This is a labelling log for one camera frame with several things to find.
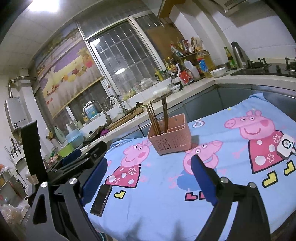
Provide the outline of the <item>chrome kitchen faucet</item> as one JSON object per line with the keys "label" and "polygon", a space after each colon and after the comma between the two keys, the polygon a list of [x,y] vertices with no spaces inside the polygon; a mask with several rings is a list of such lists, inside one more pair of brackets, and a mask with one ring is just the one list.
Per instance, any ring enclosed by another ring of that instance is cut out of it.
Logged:
{"label": "chrome kitchen faucet", "polygon": [[112,99],[115,99],[114,103],[115,103],[115,106],[119,105],[120,108],[121,108],[121,112],[124,113],[124,114],[127,114],[127,110],[126,108],[122,105],[121,101],[119,100],[119,98],[115,95],[110,95],[108,96],[105,101],[104,101],[104,104],[106,106],[111,106],[111,108],[109,110],[107,110],[106,112],[109,112],[112,108],[113,108],[113,104],[110,104],[109,102],[112,101]]}
{"label": "chrome kitchen faucet", "polygon": [[110,116],[101,106],[101,104],[96,100],[89,101],[83,106],[83,113],[88,117],[88,120],[93,121],[100,116],[100,111],[97,106],[101,108],[103,114],[105,115],[107,123],[112,123]]}

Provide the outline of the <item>barred kitchen window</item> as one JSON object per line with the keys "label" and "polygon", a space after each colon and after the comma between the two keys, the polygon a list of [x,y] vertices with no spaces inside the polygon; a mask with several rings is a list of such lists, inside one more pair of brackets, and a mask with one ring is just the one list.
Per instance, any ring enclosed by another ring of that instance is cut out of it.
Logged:
{"label": "barred kitchen window", "polygon": [[80,18],[77,27],[116,94],[140,92],[144,79],[166,79],[160,47],[151,36],[164,26],[154,14],[142,12],[114,22],[103,16]]}

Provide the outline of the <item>green plastic basin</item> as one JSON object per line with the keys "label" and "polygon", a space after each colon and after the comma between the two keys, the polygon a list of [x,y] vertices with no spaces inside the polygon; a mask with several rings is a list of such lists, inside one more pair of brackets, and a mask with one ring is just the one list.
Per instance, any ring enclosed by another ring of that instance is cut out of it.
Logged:
{"label": "green plastic basin", "polygon": [[71,143],[66,144],[65,146],[63,146],[57,153],[59,156],[61,157],[67,157],[69,154],[71,154],[73,152],[73,147]]}

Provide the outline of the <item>black smartphone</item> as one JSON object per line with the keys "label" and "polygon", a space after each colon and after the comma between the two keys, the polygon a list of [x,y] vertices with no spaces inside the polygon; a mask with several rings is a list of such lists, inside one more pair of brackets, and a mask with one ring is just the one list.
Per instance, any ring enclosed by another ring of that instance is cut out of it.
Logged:
{"label": "black smartphone", "polygon": [[93,202],[92,208],[90,209],[91,214],[100,217],[102,216],[111,191],[112,186],[109,184],[100,186],[99,192],[95,198],[95,201]]}

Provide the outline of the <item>purple cloth rag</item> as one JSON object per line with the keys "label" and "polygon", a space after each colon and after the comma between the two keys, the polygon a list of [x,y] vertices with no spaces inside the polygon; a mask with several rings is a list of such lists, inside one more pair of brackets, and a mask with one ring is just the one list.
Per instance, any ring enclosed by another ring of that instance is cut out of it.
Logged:
{"label": "purple cloth rag", "polygon": [[104,136],[104,135],[106,135],[108,132],[109,132],[109,130],[107,130],[107,129],[102,130],[100,135],[101,135],[101,136]]}

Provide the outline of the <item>blue white detergent tub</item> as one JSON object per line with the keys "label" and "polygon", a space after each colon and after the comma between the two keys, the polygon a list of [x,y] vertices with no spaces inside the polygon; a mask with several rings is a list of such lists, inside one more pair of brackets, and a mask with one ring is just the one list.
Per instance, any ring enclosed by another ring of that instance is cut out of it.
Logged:
{"label": "blue white detergent tub", "polygon": [[95,118],[97,118],[99,116],[99,112],[98,112],[95,104],[91,101],[86,103],[86,105],[83,109],[84,109],[84,113],[86,114],[86,116],[88,117],[88,119],[90,121],[93,121]]}

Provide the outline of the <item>Peppa Pig blue tablecloth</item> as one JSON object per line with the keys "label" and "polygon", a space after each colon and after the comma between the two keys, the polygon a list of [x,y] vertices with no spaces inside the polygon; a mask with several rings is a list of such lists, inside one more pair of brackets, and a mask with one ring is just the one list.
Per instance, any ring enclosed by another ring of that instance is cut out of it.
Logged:
{"label": "Peppa Pig blue tablecloth", "polygon": [[160,155],[150,137],[111,144],[92,180],[111,192],[92,225],[116,240],[195,240],[229,184],[255,184],[271,232],[295,212],[295,121],[262,93],[188,124],[192,146]]}

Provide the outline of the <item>white gas water heater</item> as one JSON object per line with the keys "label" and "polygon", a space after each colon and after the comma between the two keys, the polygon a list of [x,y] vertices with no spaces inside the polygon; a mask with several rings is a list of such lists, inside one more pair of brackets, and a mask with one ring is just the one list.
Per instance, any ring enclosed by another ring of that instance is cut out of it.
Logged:
{"label": "white gas water heater", "polygon": [[6,99],[4,109],[12,134],[18,132],[22,126],[29,123],[19,96]]}

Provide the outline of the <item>wooden cutting board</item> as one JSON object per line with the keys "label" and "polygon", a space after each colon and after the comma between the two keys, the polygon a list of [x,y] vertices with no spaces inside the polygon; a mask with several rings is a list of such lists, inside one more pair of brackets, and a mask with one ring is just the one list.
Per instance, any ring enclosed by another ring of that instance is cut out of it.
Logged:
{"label": "wooden cutting board", "polygon": [[124,116],[120,117],[119,119],[117,119],[116,121],[112,122],[107,129],[109,131],[114,130],[115,128],[123,125],[124,123],[128,122],[129,120],[132,120],[133,118],[135,118],[137,115],[143,113],[143,107],[139,106],[137,108],[133,108],[132,110],[129,110],[127,112],[127,114],[125,114]]}

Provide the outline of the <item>fruit print roller blind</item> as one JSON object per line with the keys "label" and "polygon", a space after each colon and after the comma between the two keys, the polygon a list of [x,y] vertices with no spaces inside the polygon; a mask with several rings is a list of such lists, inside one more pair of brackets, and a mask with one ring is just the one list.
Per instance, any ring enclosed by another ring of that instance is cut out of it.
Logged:
{"label": "fruit print roller blind", "polygon": [[37,79],[52,117],[102,79],[76,23],[60,30],[34,61]]}

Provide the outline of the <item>white ceramic bowl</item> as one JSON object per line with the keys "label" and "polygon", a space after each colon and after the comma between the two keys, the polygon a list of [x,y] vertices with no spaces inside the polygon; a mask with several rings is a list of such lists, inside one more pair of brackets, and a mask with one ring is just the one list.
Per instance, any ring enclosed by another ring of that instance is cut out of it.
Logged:
{"label": "white ceramic bowl", "polygon": [[210,74],[214,77],[214,78],[219,78],[219,77],[222,77],[226,74],[226,68],[225,67],[222,67],[222,68],[218,68],[218,69],[215,69],[215,70],[212,70],[210,72]]}

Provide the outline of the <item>wooden spice shelf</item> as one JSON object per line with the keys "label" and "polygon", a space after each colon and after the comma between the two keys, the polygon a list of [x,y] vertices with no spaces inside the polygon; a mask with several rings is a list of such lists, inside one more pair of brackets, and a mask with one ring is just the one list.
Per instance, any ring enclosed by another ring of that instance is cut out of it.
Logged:
{"label": "wooden spice shelf", "polygon": [[203,49],[203,41],[199,37],[191,37],[189,40],[177,39],[176,44],[171,41],[170,49],[174,60],[181,64],[184,60],[191,60],[196,57],[197,52]]}

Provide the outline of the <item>green glass sauce bottle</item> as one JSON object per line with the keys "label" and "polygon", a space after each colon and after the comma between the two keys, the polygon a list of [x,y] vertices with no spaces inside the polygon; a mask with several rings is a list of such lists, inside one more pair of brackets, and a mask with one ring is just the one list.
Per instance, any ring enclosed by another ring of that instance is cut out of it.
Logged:
{"label": "green glass sauce bottle", "polygon": [[237,67],[236,67],[236,63],[235,63],[235,61],[234,61],[234,58],[233,58],[233,56],[231,55],[231,53],[230,53],[230,51],[228,50],[228,48],[227,47],[224,47],[224,50],[225,50],[225,52],[226,52],[226,55],[227,55],[227,58],[228,58],[228,62],[229,62],[229,65],[230,65],[230,67],[231,67],[231,69],[237,69]]}

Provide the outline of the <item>stainless steel thermos kettle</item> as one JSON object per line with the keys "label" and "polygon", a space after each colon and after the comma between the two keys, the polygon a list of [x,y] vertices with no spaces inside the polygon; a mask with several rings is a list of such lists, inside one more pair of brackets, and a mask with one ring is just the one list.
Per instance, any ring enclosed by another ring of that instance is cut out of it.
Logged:
{"label": "stainless steel thermos kettle", "polygon": [[240,47],[240,45],[236,41],[233,41],[231,43],[231,46],[232,46],[232,50],[239,68],[247,69],[248,57],[246,56],[243,49]]}

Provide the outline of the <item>steel range hood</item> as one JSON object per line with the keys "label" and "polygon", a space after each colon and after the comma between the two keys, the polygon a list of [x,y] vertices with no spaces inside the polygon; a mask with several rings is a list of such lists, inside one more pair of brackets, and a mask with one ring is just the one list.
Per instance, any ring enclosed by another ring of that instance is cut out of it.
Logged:
{"label": "steel range hood", "polygon": [[214,0],[211,1],[220,13],[224,16],[230,16],[247,6],[256,3],[257,0]]}

